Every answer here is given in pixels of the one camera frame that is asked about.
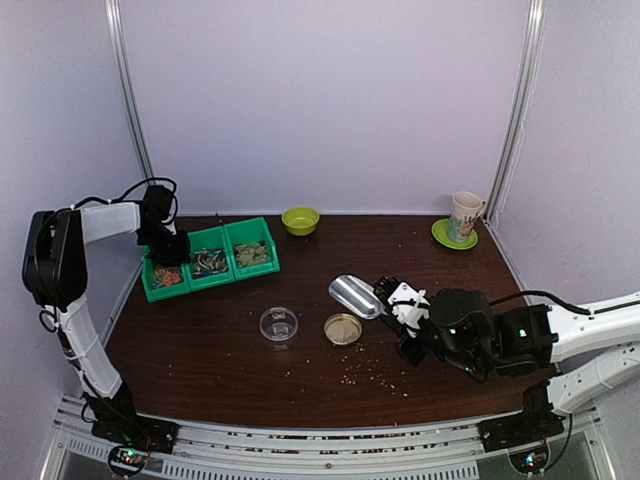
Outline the metal scoop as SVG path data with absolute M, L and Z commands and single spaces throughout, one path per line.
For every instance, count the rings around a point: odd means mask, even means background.
M 354 315 L 374 320 L 384 312 L 384 306 L 375 296 L 373 287 L 354 275 L 336 277 L 328 287 L 329 295 Z

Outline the green three-compartment candy bin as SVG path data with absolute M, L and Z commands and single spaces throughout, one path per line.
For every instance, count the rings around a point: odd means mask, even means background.
M 188 261 L 161 266 L 146 248 L 141 281 L 150 303 L 280 271 L 275 241 L 263 217 L 190 232 Z

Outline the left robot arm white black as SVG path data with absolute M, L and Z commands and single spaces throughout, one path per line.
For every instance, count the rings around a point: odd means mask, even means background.
M 180 266 L 190 258 L 190 240 L 148 201 L 42 210 L 34 213 L 27 236 L 22 281 L 76 368 L 83 389 L 94 398 L 114 399 L 123 388 L 109 360 L 88 306 L 86 246 L 125 234 L 138 236 L 152 260 Z

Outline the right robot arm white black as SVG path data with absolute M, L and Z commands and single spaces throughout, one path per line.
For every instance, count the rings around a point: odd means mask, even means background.
M 544 382 L 542 404 L 514 417 L 512 430 L 522 441 L 550 426 L 550 411 L 568 416 L 639 372 L 638 294 L 576 306 L 546 293 L 548 304 L 502 313 L 480 291 L 446 288 L 430 296 L 394 277 L 380 278 L 373 294 L 401 356 L 413 366 L 432 354 L 483 383 L 492 373 L 529 375 L 597 351 L 585 365 Z

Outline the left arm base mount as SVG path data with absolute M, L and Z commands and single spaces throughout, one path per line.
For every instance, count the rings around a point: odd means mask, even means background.
M 177 440 L 179 426 L 170 421 L 140 417 L 140 426 L 95 420 L 93 436 L 114 443 L 107 454 L 107 466 L 117 476 L 140 474 L 152 453 L 171 454 Z

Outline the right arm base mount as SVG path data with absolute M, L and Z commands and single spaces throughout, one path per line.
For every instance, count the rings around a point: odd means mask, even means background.
M 551 466 L 548 440 L 564 432 L 564 423 L 553 413 L 527 414 L 522 411 L 481 421 L 477 429 L 486 453 L 505 450 L 516 472 L 533 476 Z

